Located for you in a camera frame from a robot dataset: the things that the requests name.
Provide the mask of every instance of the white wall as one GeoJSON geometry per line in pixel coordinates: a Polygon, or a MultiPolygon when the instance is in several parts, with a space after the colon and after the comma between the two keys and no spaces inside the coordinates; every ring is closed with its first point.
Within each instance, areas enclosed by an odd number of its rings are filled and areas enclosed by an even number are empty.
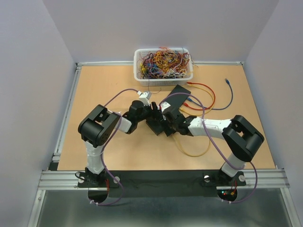
{"type": "Polygon", "coordinates": [[[271,152],[303,223],[303,1],[280,0],[244,69],[271,152]]]}
{"type": "Polygon", "coordinates": [[[278,0],[44,0],[76,62],[186,47],[196,61],[243,61],[278,0]]]}
{"type": "Polygon", "coordinates": [[[58,136],[74,61],[41,0],[0,7],[0,226],[27,226],[58,136]]]}

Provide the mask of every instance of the wooden table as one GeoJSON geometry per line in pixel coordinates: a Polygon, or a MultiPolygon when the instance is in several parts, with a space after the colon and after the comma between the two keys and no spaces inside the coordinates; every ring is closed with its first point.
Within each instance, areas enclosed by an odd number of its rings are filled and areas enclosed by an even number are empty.
{"type": "MultiPolygon", "coordinates": [[[[192,82],[200,82],[210,86],[216,93],[215,108],[222,108],[229,103],[231,92],[224,81],[227,78],[234,92],[231,106],[222,111],[213,110],[205,118],[229,119],[236,114],[243,115],[263,135],[264,131],[256,110],[250,88],[242,66],[199,65],[194,67],[192,82]]],[[[72,104],[70,119],[67,126],[64,145],[58,170],[83,170],[86,166],[86,150],[84,142],[77,131],[79,123],[98,104],[105,104],[115,94],[125,88],[136,88],[146,91],[134,79],[132,66],[83,66],[72,104]]],[[[197,88],[184,86],[199,97],[203,105],[212,103],[210,96],[197,88]]],[[[159,103],[174,87],[161,87],[161,92],[153,94],[151,101],[159,103]]],[[[150,87],[151,92],[159,91],[160,87],[150,87]]],[[[125,113],[133,100],[138,99],[136,92],[127,91],[108,105],[111,111],[125,113]]],[[[185,107],[192,114],[201,114],[185,107]]],[[[177,137],[184,149],[191,154],[198,154],[208,146],[207,137],[177,137]]],[[[228,157],[231,153],[224,140],[214,139],[221,151],[228,157]]],[[[189,170],[219,169],[224,163],[222,157],[211,149],[201,157],[188,157],[182,154],[173,138],[164,133],[156,136],[145,122],[138,124],[132,134],[118,132],[108,144],[104,159],[110,170],[189,170]]],[[[265,140],[253,158],[256,168],[275,168],[267,141],[265,140]]]]}

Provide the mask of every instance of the purple cable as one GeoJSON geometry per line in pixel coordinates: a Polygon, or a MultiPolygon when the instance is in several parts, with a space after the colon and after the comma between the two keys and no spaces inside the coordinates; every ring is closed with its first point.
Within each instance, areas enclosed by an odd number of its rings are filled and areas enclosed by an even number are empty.
{"type": "MultiPolygon", "coordinates": [[[[201,118],[202,118],[202,124],[203,124],[203,128],[204,128],[204,130],[205,130],[205,132],[206,132],[206,134],[207,134],[209,140],[212,142],[212,144],[214,145],[214,147],[216,148],[216,150],[219,152],[219,154],[221,155],[221,157],[225,160],[225,162],[226,162],[231,168],[233,168],[233,169],[235,169],[235,170],[242,170],[243,168],[236,168],[234,165],[232,165],[232,164],[230,163],[230,161],[228,161],[228,159],[227,159],[227,158],[224,156],[224,154],[220,151],[220,149],[218,148],[218,146],[216,145],[216,143],[214,142],[214,140],[213,140],[212,136],[210,135],[210,133],[209,133],[209,131],[208,131],[206,125],[205,125],[205,122],[204,122],[205,108],[204,108],[204,106],[202,105],[201,101],[200,101],[198,98],[196,98],[195,96],[193,96],[193,95],[191,95],[191,94],[182,93],[182,92],[177,92],[177,93],[171,94],[171,95],[167,96],[165,99],[163,99],[163,100],[160,102],[159,106],[160,106],[161,103],[163,103],[167,98],[169,98],[169,97],[171,97],[171,96],[175,96],[175,95],[187,95],[187,96],[191,96],[191,97],[193,97],[195,100],[197,100],[197,102],[198,102],[198,103],[201,105],[201,107],[202,107],[202,111],[203,111],[203,112],[202,112],[202,117],[201,117],[201,118]]],[[[255,183],[255,186],[254,186],[254,188],[253,188],[251,194],[249,194],[249,196],[247,196],[246,198],[244,198],[244,199],[242,199],[242,200],[239,200],[239,201],[236,201],[236,202],[230,202],[230,203],[239,203],[239,202],[243,202],[243,201],[247,200],[249,197],[251,197],[251,196],[255,193],[255,190],[256,190],[257,184],[258,184],[258,173],[257,173],[257,170],[256,170],[255,166],[253,165],[253,163],[250,162],[250,164],[251,164],[252,167],[254,168],[255,175],[256,175],[256,183],[255,183]]]]}
{"type": "MultiPolygon", "coordinates": [[[[118,95],[120,95],[121,93],[123,93],[123,92],[125,92],[125,91],[135,91],[135,92],[138,92],[138,90],[133,89],[133,88],[124,89],[124,90],[120,91],[118,94],[116,94],[112,99],[110,99],[110,100],[104,105],[104,107],[107,106],[111,101],[113,101],[118,95]]],[[[111,136],[110,136],[110,137],[108,138],[108,140],[105,142],[104,147],[103,147],[103,149],[102,149],[102,151],[101,151],[101,162],[102,162],[102,165],[103,165],[105,171],[107,172],[107,174],[108,174],[114,181],[116,181],[116,182],[118,183],[118,185],[121,187],[122,193],[121,193],[121,195],[120,195],[120,197],[119,197],[118,199],[116,199],[115,201],[110,202],[110,203],[102,204],[102,203],[95,203],[94,201],[91,201],[92,203],[94,203],[94,204],[96,204],[96,205],[98,205],[98,206],[110,206],[110,205],[113,205],[114,203],[120,201],[120,200],[123,198],[123,195],[124,195],[124,187],[123,187],[123,185],[122,185],[122,184],[120,183],[120,181],[119,181],[118,179],[116,179],[116,178],[114,177],[114,175],[108,170],[107,166],[106,166],[105,163],[104,163],[104,159],[103,159],[103,152],[104,152],[105,147],[106,147],[107,144],[111,141],[111,139],[114,137],[114,135],[117,133],[117,131],[119,130],[119,127],[120,127],[120,125],[121,125],[122,117],[121,117],[120,114],[118,114],[118,115],[120,116],[118,125],[117,125],[115,131],[111,134],[111,136]]]]}

